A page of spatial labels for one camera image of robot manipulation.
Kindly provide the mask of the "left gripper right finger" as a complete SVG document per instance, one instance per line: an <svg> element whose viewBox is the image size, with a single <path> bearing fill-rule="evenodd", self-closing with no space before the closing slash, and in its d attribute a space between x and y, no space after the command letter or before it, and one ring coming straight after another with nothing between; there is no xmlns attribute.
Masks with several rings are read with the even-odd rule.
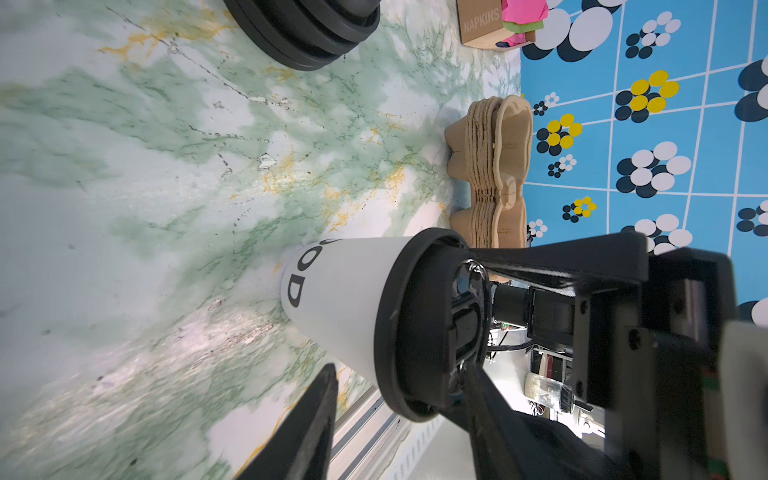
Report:
<svg viewBox="0 0 768 480"><path fill-rule="evenodd" d="M527 249L477 249L492 271L550 293L573 293L574 392L604 408L606 449L593 449L566 426L513 410L478 366L465 375L464 428L481 479L638 479L645 469L624 434L628 341L638 325L649 259L638 233L618 233Z"/></svg>

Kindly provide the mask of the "white paper coffee cup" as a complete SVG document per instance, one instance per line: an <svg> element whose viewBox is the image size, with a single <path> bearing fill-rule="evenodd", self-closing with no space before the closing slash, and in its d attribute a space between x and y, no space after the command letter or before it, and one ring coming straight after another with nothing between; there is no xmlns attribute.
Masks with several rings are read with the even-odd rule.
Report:
<svg viewBox="0 0 768 480"><path fill-rule="evenodd" d="M366 380L396 388L406 289L424 246L416 236L304 246L287 263L283 309L300 332Z"/></svg>

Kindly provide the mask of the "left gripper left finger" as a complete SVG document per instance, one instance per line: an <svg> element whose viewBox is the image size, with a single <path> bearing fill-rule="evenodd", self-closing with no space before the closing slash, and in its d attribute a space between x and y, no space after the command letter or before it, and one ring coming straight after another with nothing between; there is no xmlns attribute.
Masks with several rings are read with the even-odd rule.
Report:
<svg viewBox="0 0 768 480"><path fill-rule="evenodd" d="M325 479L331 460L338 380L325 365L239 479Z"/></svg>

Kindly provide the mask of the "black cup lid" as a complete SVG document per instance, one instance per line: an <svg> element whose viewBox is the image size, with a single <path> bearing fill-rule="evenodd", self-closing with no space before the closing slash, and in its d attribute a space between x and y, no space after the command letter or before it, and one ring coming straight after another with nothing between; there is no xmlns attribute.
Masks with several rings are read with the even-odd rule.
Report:
<svg viewBox="0 0 768 480"><path fill-rule="evenodd" d="M374 331L376 383L396 414L426 422L462 402L461 370L484 361L490 308L487 272L457 232L430 228L406 242Z"/></svg>

